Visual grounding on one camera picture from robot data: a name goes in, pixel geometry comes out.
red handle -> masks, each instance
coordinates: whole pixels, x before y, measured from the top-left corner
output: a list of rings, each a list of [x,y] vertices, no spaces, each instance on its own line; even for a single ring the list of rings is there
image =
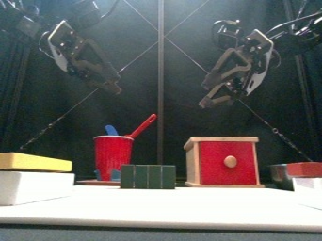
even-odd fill
[[[147,126],[155,121],[157,119],[157,114],[153,114],[147,120],[145,121],[145,123],[137,128],[137,130],[133,132],[133,134],[126,135],[127,137],[135,138],[139,133],[147,128]]]

utensil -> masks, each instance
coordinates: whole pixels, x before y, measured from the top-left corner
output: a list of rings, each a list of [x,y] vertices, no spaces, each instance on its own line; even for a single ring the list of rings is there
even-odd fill
[[[135,138],[139,133],[147,128],[147,126],[155,121],[157,119],[157,114],[153,114],[147,120],[143,122],[143,124],[137,128],[137,130],[133,132],[133,134],[126,135],[127,137]]]
[[[118,130],[114,125],[109,124],[106,126],[106,132],[109,136],[118,136]]]

wooden knob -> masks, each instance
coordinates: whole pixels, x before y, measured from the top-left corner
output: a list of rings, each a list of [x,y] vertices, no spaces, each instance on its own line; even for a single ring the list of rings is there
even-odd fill
[[[230,155],[225,160],[225,164],[229,168],[234,169],[237,167],[237,157]]]

white table surface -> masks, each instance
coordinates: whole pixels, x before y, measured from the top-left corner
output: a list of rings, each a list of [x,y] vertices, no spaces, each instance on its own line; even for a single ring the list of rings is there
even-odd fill
[[[119,189],[77,185],[70,197],[0,206],[0,223],[322,232],[322,210],[269,188]]]

table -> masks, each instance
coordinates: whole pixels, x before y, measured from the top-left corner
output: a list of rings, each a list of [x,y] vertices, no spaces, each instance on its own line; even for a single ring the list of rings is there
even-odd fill
[[[270,188],[77,185],[66,198],[0,206],[0,241],[26,233],[32,240],[50,234],[47,240],[67,234],[99,240],[107,233],[109,240],[301,240],[304,234],[320,240],[322,210],[298,204],[293,192]]]

